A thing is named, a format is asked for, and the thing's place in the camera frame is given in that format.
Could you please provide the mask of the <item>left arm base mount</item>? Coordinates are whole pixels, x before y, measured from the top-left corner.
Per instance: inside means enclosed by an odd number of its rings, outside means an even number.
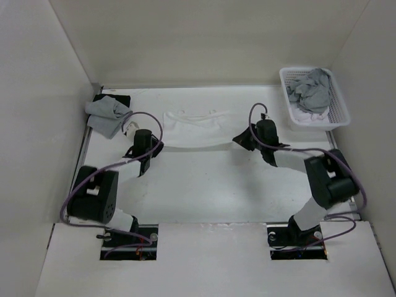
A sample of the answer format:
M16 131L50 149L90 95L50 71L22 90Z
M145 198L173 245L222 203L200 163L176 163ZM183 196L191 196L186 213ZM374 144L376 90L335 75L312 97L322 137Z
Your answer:
M128 236L113 231L97 235L101 240L100 260L131 260L145 261L157 259L158 225L139 225L137 233L151 240Z

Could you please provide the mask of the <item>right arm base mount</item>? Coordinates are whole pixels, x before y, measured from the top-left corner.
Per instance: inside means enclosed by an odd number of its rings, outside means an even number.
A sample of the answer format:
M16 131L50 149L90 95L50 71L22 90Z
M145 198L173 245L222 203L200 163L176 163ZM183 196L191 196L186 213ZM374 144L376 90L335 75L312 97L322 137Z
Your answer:
M327 260L324 243L313 244L322 238L320 226L294 236L285 224L267 225L272 260Z

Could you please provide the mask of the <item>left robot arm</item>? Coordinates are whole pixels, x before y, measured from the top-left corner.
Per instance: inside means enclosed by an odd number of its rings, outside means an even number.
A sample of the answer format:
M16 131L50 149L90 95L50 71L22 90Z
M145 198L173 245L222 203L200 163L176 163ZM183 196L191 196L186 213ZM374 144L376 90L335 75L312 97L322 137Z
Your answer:
M132 146L117 161L117 166L100 171L93 166L80 168L74 187L78 190L68 200L66 215L71 225L104 226L119 230L124 246L135 245L139 239L139 223L135 216L117 208L118 186L143 176L151 159L163 150L164 143L148 129L135 132Z

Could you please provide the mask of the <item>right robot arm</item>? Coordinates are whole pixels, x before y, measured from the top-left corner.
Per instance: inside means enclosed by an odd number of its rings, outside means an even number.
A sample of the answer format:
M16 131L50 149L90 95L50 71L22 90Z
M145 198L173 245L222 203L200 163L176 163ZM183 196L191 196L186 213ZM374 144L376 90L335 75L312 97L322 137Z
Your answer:
M273 167L289 168L307 176L311 196L290 217L283 234L293 244L303 244L330 209L359 193L358 183L341 151L324 150L311 156L302 149L293 150L279 142L276 125L270 119L251 124L233 142L248 151L260 151L263 160Z

